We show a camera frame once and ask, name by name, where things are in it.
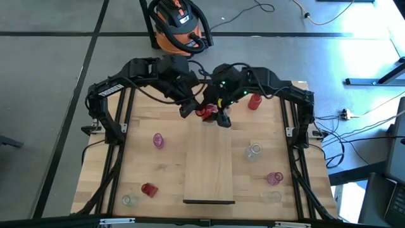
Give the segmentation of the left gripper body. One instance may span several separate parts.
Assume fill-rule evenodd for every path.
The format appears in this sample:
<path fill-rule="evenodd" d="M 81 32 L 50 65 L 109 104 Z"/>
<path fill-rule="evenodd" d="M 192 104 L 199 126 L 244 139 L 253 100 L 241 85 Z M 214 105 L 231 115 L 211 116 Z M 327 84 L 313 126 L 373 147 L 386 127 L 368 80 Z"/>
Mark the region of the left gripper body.
<path fill-rule="evenodd" d="M 169 86 L 164 95 L 170 98 L 176 105 L 194 98 L 192 88 L 199 85 L 199 79 L 195 73 L 182 73 L 169 81 Z"/>

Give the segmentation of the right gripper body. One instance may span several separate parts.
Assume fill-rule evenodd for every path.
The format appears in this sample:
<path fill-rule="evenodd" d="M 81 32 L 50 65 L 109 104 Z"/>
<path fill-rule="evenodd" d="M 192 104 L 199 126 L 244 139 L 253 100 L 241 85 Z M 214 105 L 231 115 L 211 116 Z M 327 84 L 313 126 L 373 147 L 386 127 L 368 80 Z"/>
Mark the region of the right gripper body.
<path fill-rule="evenodd" d="M 203 91 L 202 107 L 207 109 L 208 105 L 215 105 L 219 110 L 228 108 L 237 103 L 237 90 L 238 86 L 233 84 L 209 84 Z"/>

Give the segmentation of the red round glass vase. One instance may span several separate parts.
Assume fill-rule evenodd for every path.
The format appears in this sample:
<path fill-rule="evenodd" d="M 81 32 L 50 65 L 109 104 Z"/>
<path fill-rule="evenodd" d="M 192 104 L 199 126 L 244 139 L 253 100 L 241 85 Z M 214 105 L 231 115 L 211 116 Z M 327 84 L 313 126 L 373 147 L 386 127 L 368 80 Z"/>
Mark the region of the red round glass vase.
<path fill-rule="evenodd" d="M 203 109 L 196 110 L 195 114 L 202 118 L 203 122 L 212 123 L 218 116 L 218 107 L 215 104 L 207 104 Z"/>

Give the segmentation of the red ribbed cylinder vase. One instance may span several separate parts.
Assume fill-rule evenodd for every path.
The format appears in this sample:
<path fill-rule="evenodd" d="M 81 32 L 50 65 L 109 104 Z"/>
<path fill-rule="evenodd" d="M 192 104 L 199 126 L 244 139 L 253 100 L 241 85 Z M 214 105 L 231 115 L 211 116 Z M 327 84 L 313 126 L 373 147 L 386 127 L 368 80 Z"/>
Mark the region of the red ribbed cylinder vase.
<path fill-rule="evenodd" d="M 262 96 L 259 94 L 252 94 L 247 107 L 250 110 L 257 110 L 262 102 Z"/>

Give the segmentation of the pink ribbed cylinder vase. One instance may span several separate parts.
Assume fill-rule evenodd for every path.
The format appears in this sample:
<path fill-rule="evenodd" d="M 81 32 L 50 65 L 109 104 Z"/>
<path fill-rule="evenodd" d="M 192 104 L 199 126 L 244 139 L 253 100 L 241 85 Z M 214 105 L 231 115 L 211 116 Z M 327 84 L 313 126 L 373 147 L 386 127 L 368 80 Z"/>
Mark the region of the pink ribbed cylinder vase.
<path fill-rule="evenodd" d="M 153 136 L 153 143 L 156 148 L 162 149 L 165 145 L 163 136 L 160 133 L 155 133 L 155 135 Z"/>

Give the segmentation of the large round cut-glass vase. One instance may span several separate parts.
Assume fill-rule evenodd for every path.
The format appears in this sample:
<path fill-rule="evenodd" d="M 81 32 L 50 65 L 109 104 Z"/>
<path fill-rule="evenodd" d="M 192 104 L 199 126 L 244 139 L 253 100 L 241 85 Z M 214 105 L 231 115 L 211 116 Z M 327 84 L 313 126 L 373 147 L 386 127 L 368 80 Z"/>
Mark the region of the large round cut-glass vase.
<path fill-rule="evenodd" d="M 262 154 L 263 152 L 263 147 L 260 145 L 260 143 L 253 143 L 250 146 L 248 146 L 245 151 L 245 158 L 249 162 L 255 162 Z"/>

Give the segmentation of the pink wide-mouth glass vase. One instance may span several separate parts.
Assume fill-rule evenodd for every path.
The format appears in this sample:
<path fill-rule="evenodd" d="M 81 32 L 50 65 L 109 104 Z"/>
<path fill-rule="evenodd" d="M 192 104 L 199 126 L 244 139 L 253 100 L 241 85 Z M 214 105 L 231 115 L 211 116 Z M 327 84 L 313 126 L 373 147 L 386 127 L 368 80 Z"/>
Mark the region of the pink wide-mouth glass vase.
<path fill-rule="evenodd" d="M 276 186 L 283 181 L 284 175 L 281 172 L 271 172 L 266 176 L 266 179 L 269 185 Z"/>

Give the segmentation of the red tapered glass vase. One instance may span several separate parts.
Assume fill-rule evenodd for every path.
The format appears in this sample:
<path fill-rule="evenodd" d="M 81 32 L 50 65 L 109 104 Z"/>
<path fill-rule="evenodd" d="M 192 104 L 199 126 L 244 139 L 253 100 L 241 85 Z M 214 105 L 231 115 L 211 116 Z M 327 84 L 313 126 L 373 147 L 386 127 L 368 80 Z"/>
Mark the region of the red tapered glass vase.
<path fill-rule="evenodd" d="M 150 198 L 153 198 L 158 190 L 159 188 L 150 182 L 147 182 L 141 186 L 141 191 Z"/>

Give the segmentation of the small clear glass vase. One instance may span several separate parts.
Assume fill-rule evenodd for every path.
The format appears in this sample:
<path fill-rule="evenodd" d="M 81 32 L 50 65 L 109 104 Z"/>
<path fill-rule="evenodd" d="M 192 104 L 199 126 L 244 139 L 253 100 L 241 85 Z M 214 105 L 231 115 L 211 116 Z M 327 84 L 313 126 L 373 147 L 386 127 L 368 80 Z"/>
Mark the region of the small clear glass vase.
<path fill-rule="evenodd" d="M 134 193 L 123 195 L 121 200 L 127 207 L 136 207 L 139 204 L 139 196 Z"/>

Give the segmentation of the orange black shop vacuum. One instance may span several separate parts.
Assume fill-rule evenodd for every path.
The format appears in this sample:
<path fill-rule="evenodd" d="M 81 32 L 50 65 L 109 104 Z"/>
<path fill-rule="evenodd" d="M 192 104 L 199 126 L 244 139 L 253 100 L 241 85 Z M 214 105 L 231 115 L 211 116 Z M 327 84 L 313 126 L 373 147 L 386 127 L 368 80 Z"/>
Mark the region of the orange black shop vacuum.
<path fill-rule="evenodd" d="M 214 45 L 209 22 L 192 0 L 152 0 L 146 13 L 157 46 L 167 53 L 191 57 Z"/>

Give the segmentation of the black pole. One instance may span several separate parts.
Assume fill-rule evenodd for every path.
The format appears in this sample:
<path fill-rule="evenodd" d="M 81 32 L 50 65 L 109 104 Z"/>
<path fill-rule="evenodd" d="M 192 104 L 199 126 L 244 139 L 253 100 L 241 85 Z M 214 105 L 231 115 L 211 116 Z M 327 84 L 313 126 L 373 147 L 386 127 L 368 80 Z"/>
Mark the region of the black pole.
<path fill-rule="evenodd" d="M 157 43 L 156 35 L 154 33 L 153 25 L 152 25 L 152 22 L 151 22 L 151 17 L 150 17 L 149 11 L 148 11 L 147 1 L 146 0 L 139 0 L 139 4 L 141 6 L 142 14 L 144 15 L 144 21 L 145 21 L 145 24 L 146 24 L 147 33 L 148 33 L 148 36 L 149 36 L 151 47 L 153 49 L 159 49 L 160 47 L 159 47 L 159 45 Z"/>

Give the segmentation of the dark grey desk foot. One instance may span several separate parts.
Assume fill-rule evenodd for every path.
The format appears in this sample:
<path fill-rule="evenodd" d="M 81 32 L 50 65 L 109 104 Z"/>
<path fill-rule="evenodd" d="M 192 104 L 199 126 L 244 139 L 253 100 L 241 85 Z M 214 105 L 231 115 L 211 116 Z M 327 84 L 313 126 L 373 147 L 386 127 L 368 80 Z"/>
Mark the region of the dark grey desk foot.
<path fill-rule="evenodd" d="M 369 178 L 371 173 L 376 173 L 382 177 L 388 177 L 386 174 L 387 162 L 380 161 L 363 167 L 353 168 L 329 175 L 330 184 L 339 186 L 349 182 L 363 181 Z"/>

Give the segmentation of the black desk foot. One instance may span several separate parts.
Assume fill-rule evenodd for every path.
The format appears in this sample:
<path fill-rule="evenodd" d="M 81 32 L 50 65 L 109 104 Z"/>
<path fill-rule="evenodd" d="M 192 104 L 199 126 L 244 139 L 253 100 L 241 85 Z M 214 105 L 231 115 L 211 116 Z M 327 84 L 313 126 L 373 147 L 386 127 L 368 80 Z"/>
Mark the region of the black desk foot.
<path fill-rule="evenodd" d="M 16 141 L 10 137 L 6 137 L 3 135 L 0 135 L 0 145 L 2 146 L 12 146 L 14 148 L 21 148 L 23 146 L 23 143 L 20 141 Z"/>
<path fill-rule="evenodd" d="M 376 79 L 371 78 L 347 78 L 347 86 L 405 86 L 405 79 L 398 79 L 405 74 L 405 56 L 401 56 L 395 68 L 384 76 Z"/>

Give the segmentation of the black keypad device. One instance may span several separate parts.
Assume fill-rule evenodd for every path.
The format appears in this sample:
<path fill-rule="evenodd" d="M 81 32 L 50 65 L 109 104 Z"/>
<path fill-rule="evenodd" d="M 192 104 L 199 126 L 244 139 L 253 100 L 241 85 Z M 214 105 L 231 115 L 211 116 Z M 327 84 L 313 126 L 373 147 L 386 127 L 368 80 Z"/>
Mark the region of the black keypad device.
<path fill-rule="evenodd" d="M 384 220 L 393 228 L 405 228 L 405 185 L 396 184 Z"/>

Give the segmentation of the silver beam bracket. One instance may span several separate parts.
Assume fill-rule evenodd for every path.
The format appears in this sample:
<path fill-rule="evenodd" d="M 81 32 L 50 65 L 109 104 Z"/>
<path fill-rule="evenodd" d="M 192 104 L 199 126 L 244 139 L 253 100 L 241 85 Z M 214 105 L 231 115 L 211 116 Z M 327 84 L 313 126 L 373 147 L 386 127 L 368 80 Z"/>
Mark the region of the silver beam bracket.
<path fill-rule="evenodd" d="M 275 222 L 276 228 L 312 228 L 311 224 L 300 223 L 300 222 Z"/>
<path fill-rule="evenodd" d="M 135 218 L 102 218 L 99 225 L 131 224 L 135 223 Z"/>

